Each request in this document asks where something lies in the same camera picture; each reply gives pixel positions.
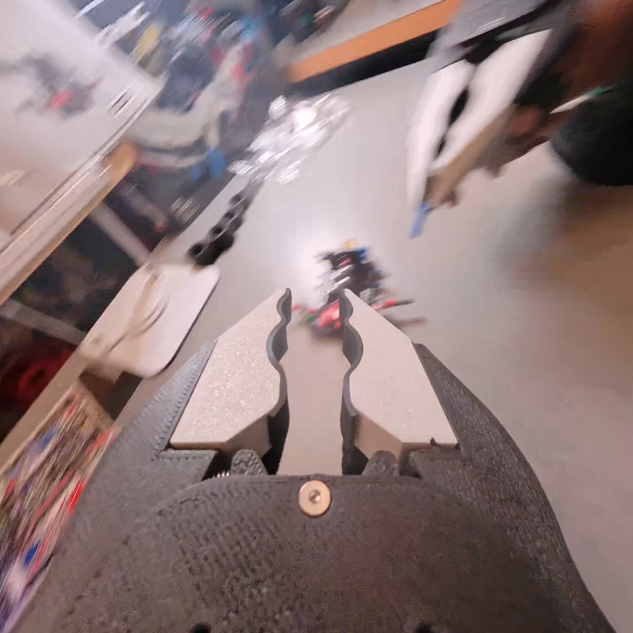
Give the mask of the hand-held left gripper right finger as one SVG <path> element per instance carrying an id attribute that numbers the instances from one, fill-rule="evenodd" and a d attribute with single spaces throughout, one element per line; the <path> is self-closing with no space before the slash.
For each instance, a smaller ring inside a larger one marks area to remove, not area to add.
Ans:
<path id="1" fill-rule="evenodd" d="M 454 449 L 458 438 L 411 339 L 350 290 L 340 297 L 343 352 L 341 433 L 347 452 Z"/>

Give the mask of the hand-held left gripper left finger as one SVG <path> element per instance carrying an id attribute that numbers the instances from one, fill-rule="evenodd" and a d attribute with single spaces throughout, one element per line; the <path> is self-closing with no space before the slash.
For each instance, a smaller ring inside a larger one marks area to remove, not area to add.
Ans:
<path id="1" fill-rule="evenodd" d="M 224 455 L 271 450 L 270 419 L 286 399 L 281 358 L 291 303 L 290 289 L 278 289 L 217 338 L 170 437 L 171 448 Z"/>

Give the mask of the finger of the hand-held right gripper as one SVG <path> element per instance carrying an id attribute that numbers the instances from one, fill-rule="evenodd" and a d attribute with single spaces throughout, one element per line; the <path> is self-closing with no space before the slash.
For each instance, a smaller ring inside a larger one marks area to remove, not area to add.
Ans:
<path id="1" fill-rule="evenodd" d="M 551 39 L 537 30 L 474 47 L 481 61 L 459 59 L 426 82 L 426 204 L 442 205 L 462 180 L 487 163 L 500 162 L 506 129 L 520 89 Z"/>
<path id="2" fill-rule="evenodd" d="M 454 63 L 428 74 L 407 132 L 407 203 L 423 202 L 428 171 L 449 127 L 456 99 L 469 86 L 474 66 Z"/>

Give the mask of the blue lego piece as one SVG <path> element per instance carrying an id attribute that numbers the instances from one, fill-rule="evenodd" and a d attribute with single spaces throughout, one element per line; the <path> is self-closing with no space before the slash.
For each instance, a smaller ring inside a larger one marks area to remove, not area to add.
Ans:
<path id="1" fill-rule="evenodd" d="M 413 220 L 408 231 L 409 239 L 415 239 L 423 233 L 428 216 L 434 210 L 431 202 L 422 202 L 415 207 Z"/>

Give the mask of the multicoloured lego vehicle frame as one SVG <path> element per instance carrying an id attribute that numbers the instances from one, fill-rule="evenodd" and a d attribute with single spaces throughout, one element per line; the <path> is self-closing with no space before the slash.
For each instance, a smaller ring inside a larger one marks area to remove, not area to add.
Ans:
<path id="1" fill-rule="evenodd" d="M 318 334 L 329 336 L 343 332 L 339 298 L 344 290 L 350 290 L 378 313 L 415 303 L 413 298 L 400 299 L 385 293 L 385 274 L 369 247 L 349 240 L 342 248 L 320 252 L 315 259 L 326 265 L 316 287 L 320 303 L 316 306 L 296 303 L 292 313 Z"/>

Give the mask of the black lego tyre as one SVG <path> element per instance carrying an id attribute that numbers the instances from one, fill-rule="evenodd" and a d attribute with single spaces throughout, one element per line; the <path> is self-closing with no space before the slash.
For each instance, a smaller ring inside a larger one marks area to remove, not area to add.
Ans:
<path id="1" fill-rule="evenodd" d="M 228 202 L 228 209 L 224 214 L 224 217 L 234 220 L 241 218 L 246 210 L 251 205 L 255 194 L 247 189 L 242 189 L 237 194 L 233 195 Z"/>
<path id="2" fill-rule="evenodd" d="M 213 265 L 234 242 L 233 235 L 221 235 L 215 240 L 196 242 L 187 250 L 187 257 L 196 266 Z"/>
<path id="3" fill-rule="evenodd" d="M 244 214 L 238 210 L 225 212 L 218 223 L 208 233 L 209 242 L 218 248 L 229 248 L 235 241 L 235 235 L 241 228 Z"/>

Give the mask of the person's right hand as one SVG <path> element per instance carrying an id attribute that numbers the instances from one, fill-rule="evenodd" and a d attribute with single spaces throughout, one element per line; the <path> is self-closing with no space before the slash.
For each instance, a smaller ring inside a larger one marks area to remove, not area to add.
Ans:
<path id="1" fill-rule="evenodd" d="M 632 73 L 632 2 L 586 1 L 580 36 L 565 64 L 570 98 L 628 77 Z"/>

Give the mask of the orange wooden board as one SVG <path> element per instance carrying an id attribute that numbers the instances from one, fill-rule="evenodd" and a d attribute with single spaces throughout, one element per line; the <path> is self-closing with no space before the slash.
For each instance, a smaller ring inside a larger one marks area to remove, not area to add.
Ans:
<path id="1" fill-rule="evenodd" d="M 280 65 L 290 83 L 383 52 L 443 28 L 461 1 L 349 1 L 324 30 L 284 45 Z"/>

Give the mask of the white booklet sheet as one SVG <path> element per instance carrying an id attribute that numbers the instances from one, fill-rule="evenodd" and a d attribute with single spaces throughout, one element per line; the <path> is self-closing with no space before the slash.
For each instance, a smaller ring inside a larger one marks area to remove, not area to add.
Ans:
<path id="1" fill-rule="evenodd" d="M 78 347 L 100 370 L 161 373 L 220 280 L 216 265 L 147 264 L 125 283 Z"/>

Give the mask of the clear plastic bag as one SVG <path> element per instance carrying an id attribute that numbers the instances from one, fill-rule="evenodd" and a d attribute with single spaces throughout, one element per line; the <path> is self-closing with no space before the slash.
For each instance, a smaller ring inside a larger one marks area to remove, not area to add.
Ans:
<path id="1" fill-rule="evenodd" d="M 333 94 L 303 100 L 279 96 L 270 103 L 259 133 L 228 170 L 253 184 L 267 179 L 289 184 L 339 130 L 350 111 L 350 103 Z"/>

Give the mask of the red round object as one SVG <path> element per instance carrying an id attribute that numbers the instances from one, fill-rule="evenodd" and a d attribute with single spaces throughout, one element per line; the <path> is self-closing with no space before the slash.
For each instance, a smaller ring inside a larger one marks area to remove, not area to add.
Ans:
<path id="1" fill-rule="evenodd" d="M 37 339 L 2 352 L 1 406 L 25 412 L 75 349 L 57 339 Z"/>

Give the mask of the colourful toy box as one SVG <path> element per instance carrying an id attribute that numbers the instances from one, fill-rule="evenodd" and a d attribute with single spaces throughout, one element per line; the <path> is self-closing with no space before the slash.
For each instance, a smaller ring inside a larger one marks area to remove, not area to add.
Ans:
<path id="1" fill-rule="evenodd" d="M 119 427 L 80 382 L 1 468 L 1 631 L 41 585 L 75 507 Z"/>

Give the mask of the pale striped box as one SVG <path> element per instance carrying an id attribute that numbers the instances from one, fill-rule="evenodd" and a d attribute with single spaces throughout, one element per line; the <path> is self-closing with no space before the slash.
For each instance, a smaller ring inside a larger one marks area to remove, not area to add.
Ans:
<path id="1" fill-rule="evenodd" d="M 221 132 L 231 110 L 198 102 L 184 113 L 148 110 L 129 131 L 139 163 L 162 170 L 186 170 L 203 162 L 221 143 Z"/>

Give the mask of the large pale display panel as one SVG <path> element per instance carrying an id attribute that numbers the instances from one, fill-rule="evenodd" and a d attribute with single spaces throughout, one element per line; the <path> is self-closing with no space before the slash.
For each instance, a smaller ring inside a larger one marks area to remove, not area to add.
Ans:
<path id="1" fill-rule="evenodd" d="M 162 88 L 121 44 L 151 7 L 1 2 L 1 302 L 105 196 L 107 156 Z"/>

